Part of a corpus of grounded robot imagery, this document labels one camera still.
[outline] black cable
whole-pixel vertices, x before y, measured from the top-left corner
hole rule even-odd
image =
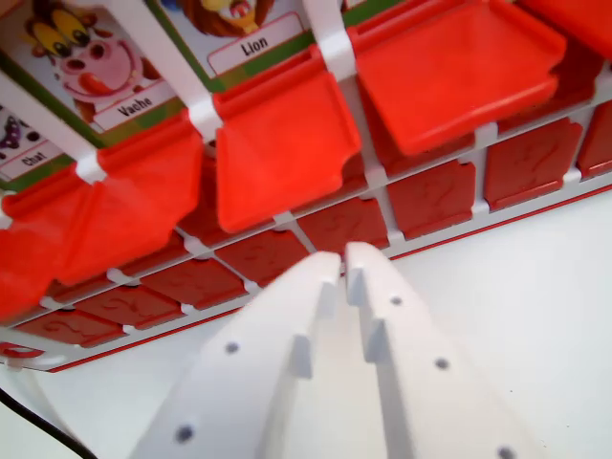
[[[72,450],[74,453],[78,454],[83,459],[98,459],[92,451],[90,451],[78,440],[75,440],[70,435],[65,434],[53,424],[42,419],[36,413],[29,411],[25,406],[23,406],[21,403],[19,403],[16,399],[11,397],[1,388],[0,402],[2,402],[4,406],[13,411],[15,414],[21,416],[26,421],[29,421],[30,423],[40,428],[43,432],[46,432],[52,437],[54,437],[59,443],[61,443],[66,448]]]

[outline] cartoon cow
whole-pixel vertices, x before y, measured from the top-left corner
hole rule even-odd
[[[61,2],[33,0],[33,17],[25,24],[33,56],[49,58],[55,78],[87,122],[98,104],[127,98],[142,90],[143,78],[160,77],[126,40],[95,28],[97,22],[94,12],[76,14]]]

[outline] name label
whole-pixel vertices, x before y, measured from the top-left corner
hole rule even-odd
[[[20,154],[0,166],[0,173],[9,180],[36,169],[61,155],[62,151],[49,141],[44,141],[34,148]]]
[[[174,93],[170,85],[165,81],[158,81],[133,96],[96,113],[94,122],[102,129],[110,129],[142,115],[173,97]]]
[[[235,40],[220,50],[208,55],[208,63],[219,75],[248,60],[257,57],[290,38],[302,33],[304,29],[295,12],[288,12],[257,32]]]

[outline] plastic hinge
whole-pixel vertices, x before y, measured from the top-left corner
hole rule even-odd
[[[338,4],[329,0],[303,0],[303,3],[327,70],[334,74],[336,81],[356,75],[353,44]]]

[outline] red plastic flap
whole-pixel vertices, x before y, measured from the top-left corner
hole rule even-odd
[[[612,102],[595,110],[578,156],[582,178],[612,170]]]
[[[101,150],[108,177],[92,186],[57,278],[73,285],[165,246],[197,205],[203,153],[186,111]]]
[[[215,96],[219,220],[230,232],[342,186],[361,140],[317,47]]]
[[[361,83],[406,156],[546,100],[565,50],[503,0],[404,2],[349,35]]]
[[[522,0],[582,42],[612,59],[610,0]]]
[[[13,221],[0,230],[1,319],[28,311],[45,294],[59,268],[68,227],[88,188],[71,166],[3,200],[3,210]]]

